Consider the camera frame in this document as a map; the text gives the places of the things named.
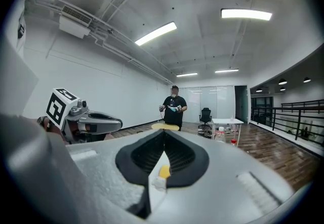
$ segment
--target office chair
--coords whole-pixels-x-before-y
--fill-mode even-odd
[[[207,122],[212,121],[211,110],[209,108],[203,108],[201,110],[201,115],[199,115],[199,121],[203,122],[203,125],[199,125],[198,127],[209,127],[212,128]]]

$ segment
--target man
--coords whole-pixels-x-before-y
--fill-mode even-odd
[[[178,95],[178,86],[172,86],[171,93],[171,96],[166,98],[159,110],[161,112],[164,109],[166,110],[164,115],[165,123],[177,125],[179,131],[181,131],[183,112],[187,110],[187,103],[184,98]]]

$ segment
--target clear container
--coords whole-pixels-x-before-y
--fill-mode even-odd
[[[218,131],[216,131],[215,140],[226,143],[225,131],[223,127],[219,127]]]

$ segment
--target ceiling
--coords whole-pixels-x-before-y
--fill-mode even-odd
[[[268,95],[274,93],[282,93],[280,88],[285,87],[287,91],[293,90],[299,86],[308,84],[304,83],[306,77],[311,79],[311,82],[318,82],[324,84],[324,45],[321,45],[315,52],[309,57],[301,61],[299,64],[290,68],[289,70],[281,73],[273,79],[263,83],[262,85],[251,88],[251,94],[256,95]],[[287,83],[285,85],[279,85],[280,79],[285,79]],[[262,89],[261,93],[257,93],[258,88]]]
[[[106,41],[172,80],[176,74],[249,68],[253,54],[280,30],[303,0],[46,0],[69,2],[104,21],[116,38]],[[272,12],[270,21],[222,19],[222,8]],[[29,9],[34,13],[41,10]],[[133,42],[174,21],[177,29],[144,44]]]

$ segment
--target ceiling light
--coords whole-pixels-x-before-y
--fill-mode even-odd
[[[229,70],[220,70],[220,71],[215,71],[215,73],[218,73],[218,72],[237,72],[238,69],[229,69]]]
[[[169,23],[161,28],[158,28],[157,30],[147,34],[146,36],[137,40],[135,43],[138,44],[139,46],[141,46],[141,45],[145,44],[146,42],[149,42],[150,40],[157,38],[158,36],[168,33],[175,29],[177,29],[176,24],[174,22],[171,22],[171,23]]]
[[[247,9],[221,9],[222,18],[249,18],[270,20],[272,13]]]
[[[183,77],[183,76],[196,76],[197,73],[194,72],[194,73],[185,73],[185,74],[178,74],[177,77]]]
[[[283,85],[283,84],[286,84],[287,81],[284,79],[284,78],[281,78],[280,81],[279,81],[279,85]]]
[[[308,82],[310,82],[310,78],[306,77],[306,78],[304,79],[304,83],[308,83]]]

